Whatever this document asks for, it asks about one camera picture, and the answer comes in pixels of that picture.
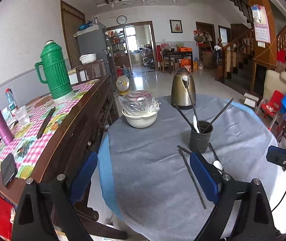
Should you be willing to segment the white ceramic bowl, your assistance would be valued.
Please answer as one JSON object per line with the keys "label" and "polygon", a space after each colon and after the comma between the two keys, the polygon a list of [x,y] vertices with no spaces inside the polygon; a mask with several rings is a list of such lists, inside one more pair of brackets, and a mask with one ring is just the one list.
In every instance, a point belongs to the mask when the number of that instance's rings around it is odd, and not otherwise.
{"label": "white ceramic bowl", "polygon": [[154,111],[141,116],[131,116],[125,111],[125,109],[123,109],[122,114],[125,116],[125,119],[131,127],[147,128],[155,123],[158,112]]}

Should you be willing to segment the white rice cooker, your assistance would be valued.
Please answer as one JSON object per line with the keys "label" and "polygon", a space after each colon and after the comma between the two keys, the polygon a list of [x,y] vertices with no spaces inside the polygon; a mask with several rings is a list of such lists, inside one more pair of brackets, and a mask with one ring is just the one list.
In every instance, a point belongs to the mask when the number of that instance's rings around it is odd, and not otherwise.
{"label": "white rice cooker", "polygon": [[95,53],[84,54],[80,56],[79,60],[82,64],[92,63],[97,60],[97,55]]}

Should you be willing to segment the short dark chopstick on table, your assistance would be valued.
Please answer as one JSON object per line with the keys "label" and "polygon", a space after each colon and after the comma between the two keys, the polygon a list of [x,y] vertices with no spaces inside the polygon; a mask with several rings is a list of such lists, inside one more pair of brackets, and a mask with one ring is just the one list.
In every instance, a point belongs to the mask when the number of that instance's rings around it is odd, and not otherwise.
{"label": "short dark chopstick on table", "polygon": [[182,147],[182,146],[180,146],[180,145],[177,145],[177,147],[179,148],[179,149],[181,149],[182,151],[184,151],[185,153],[187,153],[187,154],[191,154],[191,151],[189,151],[189,150],[187,150],[186,148],[184,148],[184,147]]}

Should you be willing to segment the clear plastic cup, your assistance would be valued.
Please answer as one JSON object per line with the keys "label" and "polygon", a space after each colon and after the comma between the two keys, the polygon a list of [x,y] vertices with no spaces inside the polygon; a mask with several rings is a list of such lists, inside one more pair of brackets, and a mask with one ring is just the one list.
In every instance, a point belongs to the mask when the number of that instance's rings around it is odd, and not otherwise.
{"label": "clear plastic cup", "polygon": [[22,106],[15,112],[15,117],[17,117],[18,123],[25,127],[27,124],[30,123],[30,117],[27,112],[26,106]]}

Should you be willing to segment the small round fan heater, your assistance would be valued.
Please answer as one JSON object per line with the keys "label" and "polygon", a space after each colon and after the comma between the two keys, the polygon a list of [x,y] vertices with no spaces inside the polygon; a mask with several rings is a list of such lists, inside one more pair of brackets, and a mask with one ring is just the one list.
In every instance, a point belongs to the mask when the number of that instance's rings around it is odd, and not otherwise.
{"label": "small round fan heater", "polygon": [[119,76],[116,81],[116,87],[120,95],[125,95],[129,89],[129,78],[126,75]]}

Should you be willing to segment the dark dining table far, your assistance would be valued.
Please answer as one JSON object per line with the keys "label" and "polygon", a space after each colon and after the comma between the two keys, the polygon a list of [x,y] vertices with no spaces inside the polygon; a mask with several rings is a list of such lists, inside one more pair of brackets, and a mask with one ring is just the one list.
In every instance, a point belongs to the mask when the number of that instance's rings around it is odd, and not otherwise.
{"label": "dark dining table far", "polygon": [[165,63],[164,60],[168,59],[168,68],[170,74],[175,71],[175,64],[172,64],[171,58],[174,60],[176,59],[184,59],[185,57],[190,57],[188,65],[191,66],[190,72],[193,71],[193,53],[192,51],[183,51],[183,52],[177,52],[177,51],[163,51],[162,52],[162,60],[163,64]]}

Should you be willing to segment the plastic water bottle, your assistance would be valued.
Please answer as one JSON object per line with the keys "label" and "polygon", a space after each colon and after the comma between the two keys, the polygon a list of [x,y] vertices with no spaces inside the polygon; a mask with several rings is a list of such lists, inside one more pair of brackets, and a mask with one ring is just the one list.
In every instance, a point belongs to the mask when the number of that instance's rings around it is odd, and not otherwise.
{"label": "plastic water bottle", "polygon": [[15,115],[15,112],[17,111],[17,103],[14,98],[14,94],[12,93],[12,90],[10,88],[7,88],[5,90],[6,99],[8,101],[8,108],[10,110],[10,113],[12,116]]}

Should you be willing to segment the white spoon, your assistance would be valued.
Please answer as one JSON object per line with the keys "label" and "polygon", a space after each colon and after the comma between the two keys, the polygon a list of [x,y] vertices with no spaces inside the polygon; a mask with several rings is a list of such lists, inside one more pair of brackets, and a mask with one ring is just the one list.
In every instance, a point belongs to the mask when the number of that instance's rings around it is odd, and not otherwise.
{"label": "white spoon", "polygon": [[198,121],[197,121],[197,118],[195,115],[193,116],[193,126],[194,126],[196,132],[200,133],[199,128],[198,128]]}
{"label": "white spoon", "polygon": [[214,160],[212,164],[220,172],[220,174],[223,174],[223,165],[219,160]]}

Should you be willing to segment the dark grey utensil holder cup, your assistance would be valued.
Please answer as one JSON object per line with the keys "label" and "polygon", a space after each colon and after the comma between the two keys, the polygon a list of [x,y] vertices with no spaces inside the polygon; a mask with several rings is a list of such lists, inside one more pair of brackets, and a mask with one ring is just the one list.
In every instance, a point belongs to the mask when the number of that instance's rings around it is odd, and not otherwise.
{"label": "dark grey utensil holder cup", "polygon": [[189,148],[192,152],[198,151],[200,153],[205,153],[209,145],[213,126],[210,125],[209,122],[203,120],[199,121],[199,126],[201,133],[191,130]]}

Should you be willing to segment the wall calendar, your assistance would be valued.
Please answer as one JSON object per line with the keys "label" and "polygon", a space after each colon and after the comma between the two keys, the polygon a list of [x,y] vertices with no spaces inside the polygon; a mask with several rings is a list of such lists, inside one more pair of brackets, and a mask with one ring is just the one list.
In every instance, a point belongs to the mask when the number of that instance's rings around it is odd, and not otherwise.
{"label": "wall calendar", "polygon": [[251,7],[255,40],[258,42],[270,43],[270,29],[265,7],[262,5],[254,5]]}

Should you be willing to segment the round wall clock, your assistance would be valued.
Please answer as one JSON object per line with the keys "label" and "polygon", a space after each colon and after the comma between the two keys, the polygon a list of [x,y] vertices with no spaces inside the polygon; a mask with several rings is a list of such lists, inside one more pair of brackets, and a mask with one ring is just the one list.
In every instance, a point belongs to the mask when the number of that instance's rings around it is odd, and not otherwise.
{"label": "round wall clock", "polygon": [[116,21],[119,25],[125,25],[127,23],[127,17],[124,15],[120,15],[117,17]]}

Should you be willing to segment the bronze electric kettle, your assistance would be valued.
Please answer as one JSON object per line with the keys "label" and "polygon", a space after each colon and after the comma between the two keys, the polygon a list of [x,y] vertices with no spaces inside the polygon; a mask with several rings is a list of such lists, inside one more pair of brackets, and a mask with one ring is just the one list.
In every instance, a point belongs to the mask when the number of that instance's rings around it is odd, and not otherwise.
{"label": "bronze electric kettle", "polygon": [[174,103],[180,109],[192,109],[192,103],[187,93],[187,86],[191,94],[193,104],[196,104],[195,83],[190,72],[186,68],[180,68],[174,75],[171,89],[171,105]]}

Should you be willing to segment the dark chopsticks pair on sideboard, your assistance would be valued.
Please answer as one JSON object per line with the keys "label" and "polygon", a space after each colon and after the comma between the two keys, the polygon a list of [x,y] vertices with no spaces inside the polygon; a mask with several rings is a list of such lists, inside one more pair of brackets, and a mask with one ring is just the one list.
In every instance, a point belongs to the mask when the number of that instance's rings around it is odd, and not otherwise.
{"label": "dark chopsticks pair on sideboard", "polygon": [[40,139],[42,137],[44,130],[46,129],[46,127],[47,127],[49,121],[51,120],[51,117],[52,117],[54,112],[55,112],[55,107],[52,107],[50,109],[50,111],[48,112],[46,118],[44,119],[44,121],[43,121],[43,123],[42,123],[42,125],[41,125],[41,127],[37,133],[37,136],[36,136],[37,139]]}

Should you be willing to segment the white chest freezer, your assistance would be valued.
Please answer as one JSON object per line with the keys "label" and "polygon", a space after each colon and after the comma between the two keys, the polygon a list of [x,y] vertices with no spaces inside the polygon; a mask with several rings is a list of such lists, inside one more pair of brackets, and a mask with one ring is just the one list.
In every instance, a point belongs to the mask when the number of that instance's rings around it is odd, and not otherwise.
{"label": "white chest freezer", "polygon": [[84,82],[87,80],[86,70],[84,68],[74,68],[73,70],[68,72],[68,77],[72,85]]}

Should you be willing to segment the pink checkered table mat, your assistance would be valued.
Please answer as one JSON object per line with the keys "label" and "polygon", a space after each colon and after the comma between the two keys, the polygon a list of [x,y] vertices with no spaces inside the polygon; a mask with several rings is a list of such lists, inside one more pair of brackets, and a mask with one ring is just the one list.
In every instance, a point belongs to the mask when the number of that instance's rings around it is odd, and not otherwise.
{"label": "pink checkered table mat", "polygon": [[[80,85],[75,85],[73,87],[74,97],[62,104],[55,104],[51,99],[40,106],[36,106],[36,103],[30,105],[30,123],[24,127],[16,125],[11,130],[14,135],[14,139],[9,145],[5,145],[3,141],[0,142],[0,165],[6,156],[11,153],[14,156],[16,167],[18,169],[16,177],[19,179],[27,179],[31,175],[38,159],[55,131],[67,117],[71,109],[96,82],[98,82],[97,79],[90,80],[89,82]],[[55,108],[55,111],[51,120],[46,126],[42,137],[38,139],[37,134],[53,107]]]}

